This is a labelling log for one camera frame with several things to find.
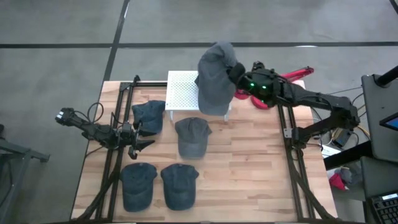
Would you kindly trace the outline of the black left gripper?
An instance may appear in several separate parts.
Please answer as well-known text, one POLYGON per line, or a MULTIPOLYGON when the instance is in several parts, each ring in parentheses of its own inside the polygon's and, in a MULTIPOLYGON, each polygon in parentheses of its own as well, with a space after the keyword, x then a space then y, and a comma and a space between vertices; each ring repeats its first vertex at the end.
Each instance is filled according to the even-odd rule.
POLYGON ((138 133, 137 132, 130 132, 130 133, 117 133, 117 140, 116 140, 116 148, 119 149, 121 147, 129 146, 128 155, 132 160, 137 159, 137 153, 135 148, 138 151, 143 150, 147 146, 155 143, 154 140, 137 140, 138 133))

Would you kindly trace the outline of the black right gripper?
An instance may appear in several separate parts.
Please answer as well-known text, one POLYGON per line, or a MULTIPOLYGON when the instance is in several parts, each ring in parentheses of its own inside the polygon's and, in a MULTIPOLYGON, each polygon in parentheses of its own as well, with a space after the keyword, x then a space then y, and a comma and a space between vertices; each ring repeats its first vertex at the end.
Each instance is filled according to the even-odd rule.
POLYGON ((231 69, 233 75, 229 75, 229 79, 236 86, 243 86, 254 106, 275 106, 280 93, 280 81, 274 69, 267 69, 262 63, 256 62, 250 72, 245 72, 244 65, 237 63, 231 69))

